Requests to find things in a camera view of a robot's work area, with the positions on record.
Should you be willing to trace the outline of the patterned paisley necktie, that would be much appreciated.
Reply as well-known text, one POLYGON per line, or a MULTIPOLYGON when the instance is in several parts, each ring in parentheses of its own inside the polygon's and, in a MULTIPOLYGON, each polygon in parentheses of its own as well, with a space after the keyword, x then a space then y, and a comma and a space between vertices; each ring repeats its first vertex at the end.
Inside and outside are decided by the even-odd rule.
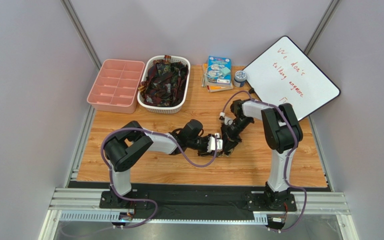
POLYGON ((219 152, 217 154, 218 157, 229 157, 231 155, 230 152, 219 152))

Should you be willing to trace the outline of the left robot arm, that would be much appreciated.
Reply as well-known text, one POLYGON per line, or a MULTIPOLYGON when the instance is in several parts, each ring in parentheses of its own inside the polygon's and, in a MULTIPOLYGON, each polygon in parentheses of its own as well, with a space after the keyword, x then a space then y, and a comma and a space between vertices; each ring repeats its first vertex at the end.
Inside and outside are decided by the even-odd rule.
POLYGON ((203 125, 192 119, 182 128, 168 133, 143 128, 137 121, 108 134, 100 147, 101 158, 109 170, 110 194, 117 204, 125 203, 132 190, 131 168, 146 152, 185 155, 187 149, 213 162, 223 149, 219 133, 203 135, 203 125))

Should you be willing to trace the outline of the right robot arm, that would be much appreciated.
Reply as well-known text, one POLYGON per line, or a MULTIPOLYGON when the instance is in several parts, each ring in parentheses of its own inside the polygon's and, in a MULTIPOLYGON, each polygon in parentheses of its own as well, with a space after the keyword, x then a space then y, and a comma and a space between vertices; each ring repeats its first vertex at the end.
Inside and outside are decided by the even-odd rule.
POLYGON ((234 118, 221 112, 222 155, 230 156, 239 143, 240 134, 255 120, 261 120, 264 137, 272 150, 270 175, 265 184, 264 204, 268 209, 283 206, 290 198, 289 175, 292 157, 303 139, 303 131, 291 104, 279 106, 256 99, 235 100, 230 106, 234 118))

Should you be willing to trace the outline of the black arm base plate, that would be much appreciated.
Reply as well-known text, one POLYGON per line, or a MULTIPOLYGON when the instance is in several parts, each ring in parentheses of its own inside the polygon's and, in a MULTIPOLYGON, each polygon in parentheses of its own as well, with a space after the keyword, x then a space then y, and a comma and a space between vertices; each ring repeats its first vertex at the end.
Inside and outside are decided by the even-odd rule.
POLYGON ((133 183, 126 202, 116 203, 107 182, 73 182, 70 187, 102 187, 98 191, 99 210, 135 210, 136 218, 154 220, 247 221, 254 212, 298 212, 298 188, 290 190, 288 201, 269 209, 264 203, 264 186, 179 185, 133 183))

